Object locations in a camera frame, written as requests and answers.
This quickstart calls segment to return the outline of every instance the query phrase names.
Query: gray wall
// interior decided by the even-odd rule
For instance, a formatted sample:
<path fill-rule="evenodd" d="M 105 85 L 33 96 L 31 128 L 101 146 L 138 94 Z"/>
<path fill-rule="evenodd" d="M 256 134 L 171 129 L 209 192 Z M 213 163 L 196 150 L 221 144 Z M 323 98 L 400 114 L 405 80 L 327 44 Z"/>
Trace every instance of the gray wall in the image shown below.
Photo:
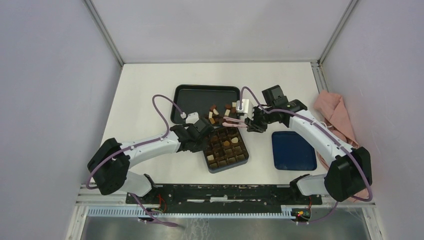
<path fill-rule="evenodd" d="M 350 0 L 93 0 L 127 63 L 317 60 Z"/>
<path fill-rule="evenodd" d="M 120 68 L 81 0 L 0 3 L 0 239 L 63 239 Z"/>
<path fill-rule="evenodd" d="M 372 157 L 387 239 L 422 239 L 424 1 L 362 0 L 325 60 Z"/>

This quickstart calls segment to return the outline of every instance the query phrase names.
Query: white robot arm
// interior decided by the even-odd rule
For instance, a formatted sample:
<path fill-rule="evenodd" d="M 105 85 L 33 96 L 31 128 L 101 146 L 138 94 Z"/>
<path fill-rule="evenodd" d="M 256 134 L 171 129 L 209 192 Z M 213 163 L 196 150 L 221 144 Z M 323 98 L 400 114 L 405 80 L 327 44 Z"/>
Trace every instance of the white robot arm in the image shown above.
<path fill-rule="evenodd" d="M 117 190 L 145 196 L 155 183 L 147 175 L 129 171 L 133 166 L 154 157 L 191 151 L 193 153 L 206 148 L 207 136 L 214 130 L 205 118 L 199 118 L 194 112 L 185 119 L 186 124 L 175 125 L 165 134 L 148 137 L 138 141 L 118 143 L 115 138 L 106 140 L 97 150 L 87 167 L 90 172 L 108 156 L 119 152 L 94 173 L 93 178 L 102 195 L 109 195 Z"/>
<path fill-rule="evenodd" d="M 330 195 L 341 202 L 363 190 L 366 188 L 365 181 L 349 155 L 358 163 L 367 183 L 372 184 L 370 154 L 364 147 L 354 149 L 340 140 L 299 100 L 289 102 L 279 85 L 262 91 L 262 94 L 267 108 L 262 105 L 253 107 L 248 99 L 242 99 L 241 103 L 237 101 L 236 110 L 241 116 L 242 126 L 248 132 L 263 133 L 268 124 L 282 123 L 302 136 L 330 166 L 327 174 L 308 174 L 293 180 L 290 186 L 295 191 L 303 196 Z"/>

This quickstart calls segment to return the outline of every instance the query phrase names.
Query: pink cloth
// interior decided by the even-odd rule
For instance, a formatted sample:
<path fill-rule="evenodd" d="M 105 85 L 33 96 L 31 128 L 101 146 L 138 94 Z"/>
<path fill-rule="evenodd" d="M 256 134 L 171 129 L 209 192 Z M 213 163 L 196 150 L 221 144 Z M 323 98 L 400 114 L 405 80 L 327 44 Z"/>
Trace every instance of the pink cloth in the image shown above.
<path fill-rule="evenodd" d="M 313 108 L 324 116 L 327 126 L 332 126 L 329 130 L 334 135 L 342 141 L 352 145 L 354 148 L 359 148 L 359 144 L 355 140 L 354 130 L 352 129 L 351 120 L 345 108 L 342 95 L 323 90 L 318 95 L 318 98 L 313 104 Z M 324 168 L 328 170 L 329 166 L 319 153 L 318 158 Z M 355 196 L 368 198 L 368 191 L 364 189 L 355 194 Z M 356 199 L 351 197 L 348 200 L 352 202 L 356 201 Z"/>

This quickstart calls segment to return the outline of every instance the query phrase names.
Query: brown chocolate tray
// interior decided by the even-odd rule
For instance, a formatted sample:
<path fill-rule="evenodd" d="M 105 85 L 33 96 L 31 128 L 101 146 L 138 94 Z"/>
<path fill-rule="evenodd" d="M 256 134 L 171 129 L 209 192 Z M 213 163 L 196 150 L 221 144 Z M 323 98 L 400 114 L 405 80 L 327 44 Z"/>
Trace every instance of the brown chocolate tray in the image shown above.
<path fill-rule="evenodd" d="M 247 163 L 249 153 L 237 127 L 220 127 L 210 135 L 203 151 L 210 173 L 218 173 Z"/>

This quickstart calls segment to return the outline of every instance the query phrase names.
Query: black tray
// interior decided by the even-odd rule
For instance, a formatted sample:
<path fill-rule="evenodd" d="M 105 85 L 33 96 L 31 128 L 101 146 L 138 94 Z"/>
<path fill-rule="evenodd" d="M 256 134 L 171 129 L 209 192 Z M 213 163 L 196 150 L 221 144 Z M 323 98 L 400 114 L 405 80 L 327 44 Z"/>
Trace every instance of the black tray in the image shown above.
<path fill-rule="evenodd" d="M 203 154 L 211 174 L 248 162 L 248 149 L 237 127 L 219 127 L 210 133 L 209 138 L 210 141 L 207 143 L 207 149 L 203 150 Z M 238 142 L 232 143 L 233 138 L 238 138 Z M 230 145 L 224 146 L 225 141 L 230 142 Z M 213 156 L 213 160 L 208 160 L 209 155 Z"/>
<path fill-rule="evenodd" d="M 225 104 L 237 102 L 240 98 L 240 90 L 235 86 L 210 86 L 210 85 L 179 85 L 175 89 L 173 97 L 181 110 L 187 115 L 197 112 L 200 118 L 209 114 L 209 108 L 216 105 L 220 115 L 225 113 Z M 174 124 L 184 124 L 180 113 L 172 106 L 171 121 Z"/>

